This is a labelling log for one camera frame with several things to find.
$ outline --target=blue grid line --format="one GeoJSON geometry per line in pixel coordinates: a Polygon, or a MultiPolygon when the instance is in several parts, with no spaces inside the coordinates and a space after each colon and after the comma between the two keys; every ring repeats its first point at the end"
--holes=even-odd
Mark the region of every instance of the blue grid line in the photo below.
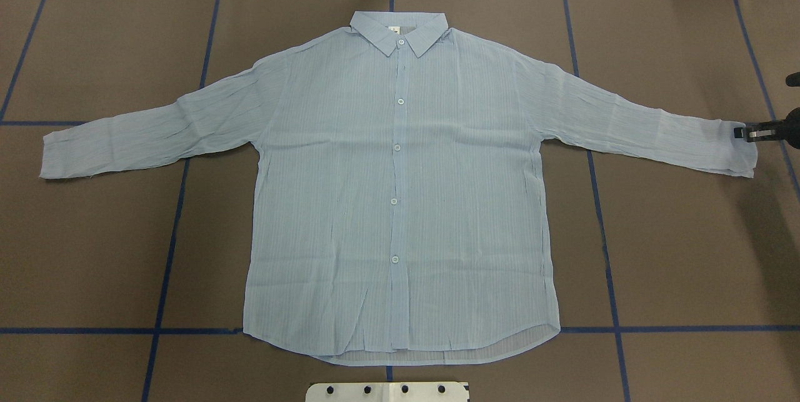
{"type": "Polygon", "coordinates": [[[0,334],[238,334],[242,328],[0,327],[0,334]]]}
{"type": "MultiPolygon", "coordinates": [[[[0,327],[0,334],[223,334],[232,336],[242,328],[117,328],[117,327],[0,327]]],[[[800,325],[643,325],[643,326],[572,326],[562,327],[564,334],[592,333],[715,333],[715,331],[740,331],[741,333],[768,333],[769,331],[800,331],[800,325]]],[[[386,379],[392,381],[393,369],[386,366],[386,379]]]]}
{"type": "Polygon", "coordinates": [[[713,331],[800,331],[800,325],[644,325],[562,327],[561,333],[712,333],[713,331]]]}
{"type": "MultiPolygon", "coordinates": [[[[572,17],[569,15],[569,0],[564,0],[564,16],[566,18],[566,32],[569,37],[569,52],[572,55],[572,73],[575,77],[580,77],[578,71],[578,53],[575,48],[575,40],[572,31],[572,17]]],[[[608,243],[606,242],[606,226],[603,223],[603,209],[600,206],[600,192],[598,191],[597,174],[594,172],[594,158],[591,151],[586,151],[586,159],[589,161],[589,176],[592,181],[592,193],[594,193],[594,210],[597,214],[597,221],[600,224],[600,237],[602,239],[602,253],[606,260],[606,286],[608,286],[608,299],[611,305],[611,320],[614,323],[614,339],[617,343],[617,358],[619,361],[619,374],[622,380],[622,394],[625,402],[631,402],[631,390],[628,386],[628,366],[625,363],[625,350],[623,348],[623,335],[619,330],[619,316],[617,313],[617,299],[614,294],[614,280],[611,277],[611,260],[608,255],[608,243]]]]}
{"type": "Polygon", "coordinates": [[[0,121],[0,126],[79,126],[86,121],[0,121]]]}
{"type": "MultiPolygon", "coordinates": [[[[206,55],[203,57],[202,72],[200,74],[199,88],[205,88],[206,75],[208,75],[208,63],[211,60],[211,48],[214,45],[214,27],[217,24],[217,15],[219,14],[219,1],[214,0],[214,11],[211,14],[211,27],[208,31],[208,42],[206,43],[206,55]]],[[[148,402],[149,388],[153,380],[153,370],[155,368],[155,359],[158,354],[158,340],[162,331],[161,324],[164,317],[164,307],[166,305],[166,293],[169,289],[169,274],[172,271],[172,261],[175,257],[175,244],[178,240],[178,223],[181,220],[181,213],[183,211],[183,199],[186,195],[186,176],[189,174],[189,163],[191,159],[187,159],[183,164],[183,176],[181,177],[181,189],[177,194],[177,208],[175,208],[175,220],[172,223],[172,236],[169,239],[169,252],[166,256],[166,265],[164,266],[164,280],[161,287],[161,295],[158,299],[158,311],[155,319],[155,332],[152,334],[151,353],[147,361],[147,372],[145,374],[145,382],[142,388],[142,402],[148,402]]]]}
{"type": "Polygon", "coordinates": [[[19,55],[17,67],[14,69],[14,74],[11,76],[11,82],[8,85],[8,91],[6,91],[6,98],[2,101],[2,108],[0,108],[0,121],[2,121],[3,117],[6,116],[6,109],[8,109],[8,104],[11,102],[11,94],[14,92],[14,87],[17,85],[19,72],[23,69],[25,56],[28,54],[28,47],[31,45],[31,40],[34,38],[34,31],[36,31],[39,18],[42,17],[42,11],[45,8],[46,1],[48,0],[40,0],[39,7],[36,9],[36,15],[34,16],[34,21],[31,23],[31,29],[28,31],[28,37],[25,38],[25,45],[22,46],[22,52],[19,55]]]}
{"type": "MultiPolygon", "coordinates": [[[[758,86],[761,87],[761,94],[764,96],[764,103],[766,103],[766,109],[769,111],[769,117],[773,121],[777,120],[777,118],[775,118],[775,109],[772,107],[772,99],[769,98],[769,91],[766,90],[766,83],[764,83],[761,67],[758,66],[758,60],[755,58],[753,44],[751,43],[751,40],[749,40],[748,27],[745,25],[745,18],[742,15],[742,7],[739,5],[739,0],[734,0],[734,7],[736,8],[736,17],[739,20],[739,26],[742,27],[742,37],[744,37],[745,45],[747,46],[747,52],[749,57],[751,57],[752,68],[755,70],[755,76],[758,79],[758,86]]],[[[786,143],[780,141],[778,144],[780,144],[783,162],[786,163],[786,169],[788,169],[789,177],[792,179],[794,195],[797,196],[797,200],[800,201],[800,184],[798,184],[797,174],[795,174],[794,166],[792,166],[792,162],[789,159],[789,152],[786,151],[786,143]]]]}

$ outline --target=metal bracket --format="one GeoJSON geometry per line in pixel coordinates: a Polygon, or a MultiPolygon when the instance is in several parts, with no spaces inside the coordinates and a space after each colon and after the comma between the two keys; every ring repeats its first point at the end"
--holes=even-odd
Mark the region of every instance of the metal bracket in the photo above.
{"type": "Polygon", "coordinates": [[[469,402],[465,382],[313,384],[306,402],[469,402]]]}

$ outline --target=striped shirt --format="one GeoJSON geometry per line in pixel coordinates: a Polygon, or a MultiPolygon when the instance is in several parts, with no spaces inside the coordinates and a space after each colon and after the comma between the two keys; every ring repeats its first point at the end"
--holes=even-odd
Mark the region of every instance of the striped shirt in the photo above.
{"type": "Polygon", "coordinates": [[[252,143],[246,334],[334,364],[478,364],[560,330],[543,140],[752,177],[742,125],[634,105],[443,14],[356,12],[169,106],[46,135],[41,175],[252,143]]]}

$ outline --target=floor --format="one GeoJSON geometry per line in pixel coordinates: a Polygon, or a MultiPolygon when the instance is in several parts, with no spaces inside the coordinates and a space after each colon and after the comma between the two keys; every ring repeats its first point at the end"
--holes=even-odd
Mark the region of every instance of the floor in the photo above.
{"type": "Polygon", "coordinates": [[[748,122],[798,89],[800,0],[0,0],[0,400],[800,399],[800,154],[755,179],[543,147],[562,334],[494,364],[347,368],[241,333],[257,153],[38,179],[42,136],[171,103],[357,9],[437,11],[642,105],[748,122]]]}

